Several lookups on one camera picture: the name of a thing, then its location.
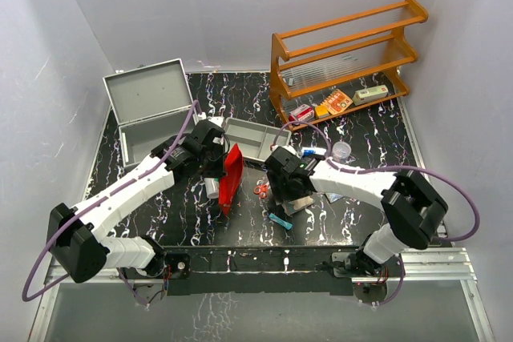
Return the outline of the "orange handled scissors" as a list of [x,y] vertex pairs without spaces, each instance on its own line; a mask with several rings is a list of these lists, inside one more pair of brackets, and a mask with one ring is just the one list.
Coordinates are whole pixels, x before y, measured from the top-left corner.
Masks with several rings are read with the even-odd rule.
[[268,196],[269,187],[269,182],[257,184],[253,189],[253,193],[258,195],[260,199],[265,199]]

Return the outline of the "bag of cotton pads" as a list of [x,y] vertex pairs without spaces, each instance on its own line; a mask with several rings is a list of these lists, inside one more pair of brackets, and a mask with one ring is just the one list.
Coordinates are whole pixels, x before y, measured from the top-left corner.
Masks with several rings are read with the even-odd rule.
[[283,207],[286,215],[292,216],[293,214],[311,206],[313,203],[314,199],[309,195],[292,201],[283,202],[281,206]]

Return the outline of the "red first aid pouch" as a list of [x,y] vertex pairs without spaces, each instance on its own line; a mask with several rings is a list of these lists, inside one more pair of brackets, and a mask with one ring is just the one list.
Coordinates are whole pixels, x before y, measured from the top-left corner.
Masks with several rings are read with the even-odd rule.
[[235,143],[225,158],[225,175],[220,179],[218,202],[225,216],[228,216],[231,210],[232,201],[240,186],[243,170],[243,155],[238,144]]

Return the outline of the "white blue mask packet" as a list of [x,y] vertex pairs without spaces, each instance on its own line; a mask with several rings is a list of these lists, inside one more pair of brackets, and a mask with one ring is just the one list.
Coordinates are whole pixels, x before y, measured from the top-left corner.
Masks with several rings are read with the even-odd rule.
[[343,196],[337,193],[325,193],[325,197],[330,203],[337,202],[339,199],[342,199]]

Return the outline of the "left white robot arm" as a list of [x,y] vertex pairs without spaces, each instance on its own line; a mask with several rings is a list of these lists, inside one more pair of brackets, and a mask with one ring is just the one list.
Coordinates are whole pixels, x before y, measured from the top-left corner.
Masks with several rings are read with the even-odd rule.
[[104,268],[135,268],[156,277],[166,268],[165,250],[149,236],[117,238],[111,230],[149,199],[196,174],[224,175],[223,119],[200,120],[181,139],[155,147],[122,179],[96,196],[50,212],[50,253],[77,284]]

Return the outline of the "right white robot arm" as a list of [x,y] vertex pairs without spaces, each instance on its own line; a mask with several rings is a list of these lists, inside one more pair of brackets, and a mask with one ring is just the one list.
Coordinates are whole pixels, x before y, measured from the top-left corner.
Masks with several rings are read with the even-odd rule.
[[346,167],[323,155],[300,157],[277,146],[265,160],[272,192],[282,202],[313,193],[334,193],[381,210],[386,224],[368,235],[333,270],[374,276],[407,248],[425,250],[436,236],[448,205],[416,170],[370,171]]

